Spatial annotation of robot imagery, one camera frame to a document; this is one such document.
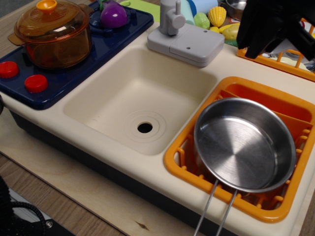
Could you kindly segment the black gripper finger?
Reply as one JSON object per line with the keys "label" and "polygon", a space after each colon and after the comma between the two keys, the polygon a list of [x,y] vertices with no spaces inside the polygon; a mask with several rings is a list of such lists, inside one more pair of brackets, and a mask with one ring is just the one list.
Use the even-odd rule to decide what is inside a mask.
{"label": "black gripper finger", "polygon": [[309,61],[315,59],[315,39],[300,24],[284,24],[285,38]]}
{"label": "black gripper finger", "polygon": [[246,57],[255,59],[263,53],[270,53],[278,46],[278,39],[270,38],[265,35],[255,36],[250,42]]}

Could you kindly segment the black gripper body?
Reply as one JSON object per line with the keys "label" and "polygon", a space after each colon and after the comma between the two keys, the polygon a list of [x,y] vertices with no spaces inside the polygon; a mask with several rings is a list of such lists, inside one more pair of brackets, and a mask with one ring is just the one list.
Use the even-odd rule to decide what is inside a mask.
{"label": "black gripper body", "polygon": [[313,0],[249,0],[243,11],[238,35],[239,49],[247,48],[255,36],[278,39],[278,46],[270,53],[295,48],[286,38],[284,24],[301,24],[305,19],[315,24]]}

